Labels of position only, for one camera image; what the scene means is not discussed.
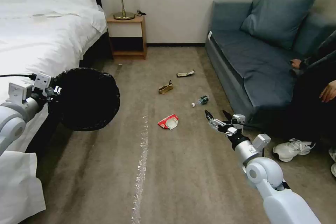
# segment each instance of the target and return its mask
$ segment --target baseboard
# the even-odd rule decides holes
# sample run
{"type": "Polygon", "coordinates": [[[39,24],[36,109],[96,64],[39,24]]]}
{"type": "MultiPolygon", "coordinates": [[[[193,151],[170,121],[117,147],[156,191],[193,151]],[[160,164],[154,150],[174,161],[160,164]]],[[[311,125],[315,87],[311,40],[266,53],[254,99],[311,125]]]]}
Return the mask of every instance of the baseboard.
{"type": "Polygon", "coordinates": [[[204,47],[205,43],[147,43],[148,47],[204,47]]]}

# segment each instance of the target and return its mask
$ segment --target white bedsheet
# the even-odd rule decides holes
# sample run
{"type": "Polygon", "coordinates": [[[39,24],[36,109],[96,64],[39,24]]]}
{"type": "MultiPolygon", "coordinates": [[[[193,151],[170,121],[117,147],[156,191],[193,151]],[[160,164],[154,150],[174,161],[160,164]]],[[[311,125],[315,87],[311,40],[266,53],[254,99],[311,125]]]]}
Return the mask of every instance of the white bedsheet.
{"type": "MultiPolygon", "coordinates": [[[[78,67],[85,51],[105,31],[105,15],[98,10],[76,6],[2,5],[0,75],[43,72],[57,76],[78,67]]],[[[0,103],[8,98],[8,83],[20,79],[0,78],[0,103]]],[[[46,108],[8,150],[24,152],[45,118],[46,108]]]]}
{"type": "MultiPolygon", "coordinates": [[[[77,6],[1,5],[0,75],[43,72],[56,76],[76,68],[105,31],[102,11],[77,6]]],[[[0,78],[0,103],[8,98],[9,82],[20,80],[0,78]]],[[[19,223],[45,209],[42,186],[35,178],[36,158],[19,152],[26,150],[46,117],[44,106],[1,156],[0,176],[5,174],[6,178],[0,179],[0,224],[19,223]]]]}

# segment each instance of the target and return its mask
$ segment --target black cable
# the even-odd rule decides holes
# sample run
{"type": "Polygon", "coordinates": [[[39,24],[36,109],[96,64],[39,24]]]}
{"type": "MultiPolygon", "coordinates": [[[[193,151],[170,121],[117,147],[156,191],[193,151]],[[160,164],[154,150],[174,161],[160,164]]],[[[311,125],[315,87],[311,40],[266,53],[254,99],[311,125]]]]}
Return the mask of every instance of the black cable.
{"type": "Polygon", "coordinates": [[[136,16],[147,16],[147,14],[144,13],[144,12],[141,12],[141,10],[137,10],[137,13],[140,14],[140,15],[135,14],[136,16]]]}
{"type": "Polygon", "coordinates": [[[261,128],[259,128],[259,127],[257,127],[257,126],[248,125],[248,124],[243,124],[243,123],[240,123],[240,122],[235,122],[234,124],[243,125],[243,126],[246,126],[246,127],[249,127],[249,128],[257,129],[257,130],[262,130],[261,128]]]}
{"type": "Polygon", "coordinates": [[[0,77],[28,77],[34,81],[36,79],[36,74],[34,73],[30,75],[12,74],[12,75],[0,75],[0,77]]]}

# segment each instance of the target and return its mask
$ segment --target small debris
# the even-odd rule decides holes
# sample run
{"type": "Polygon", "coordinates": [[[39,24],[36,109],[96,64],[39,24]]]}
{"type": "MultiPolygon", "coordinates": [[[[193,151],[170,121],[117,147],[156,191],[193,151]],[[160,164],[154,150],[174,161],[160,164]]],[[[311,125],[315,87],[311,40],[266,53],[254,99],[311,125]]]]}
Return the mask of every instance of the small debris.
{"type": "Polygon", "coordinates": [[[177,73],[176,76],[178,78],[182,78],[182,77],[187,77],[187,76],[191,76],[195,73],[195,70],[190,71],[189,73],[177,73]]]}
{"type": "Polygon", "coordinates": [[[162,128],[172,130],[176,128],[178,121],[179,121],[179,118],[177,117],[177,115],[172,114],[171,116],[168,116],[165,119],[162,119],[157,124],[162,128]]]}
{"type": "Polygon", "coordinates": [[[159,88],[159,93],[163,95],[167,93],[169,90],[172,90],[173,88],[174,87],[173,87],[172,81],[169,81],[168,85],[159,88]]]}

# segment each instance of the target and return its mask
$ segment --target throw pillow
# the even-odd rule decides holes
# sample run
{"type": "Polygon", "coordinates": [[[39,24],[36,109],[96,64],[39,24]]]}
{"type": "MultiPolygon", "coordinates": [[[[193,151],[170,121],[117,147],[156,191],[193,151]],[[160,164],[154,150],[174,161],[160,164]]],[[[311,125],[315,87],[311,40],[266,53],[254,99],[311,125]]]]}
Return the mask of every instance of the throw pillow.
{"type": "Polygon", "coordinates": [[[297,30],[315,0],[253,0],[241,30],[291,49],[297,30]]]}

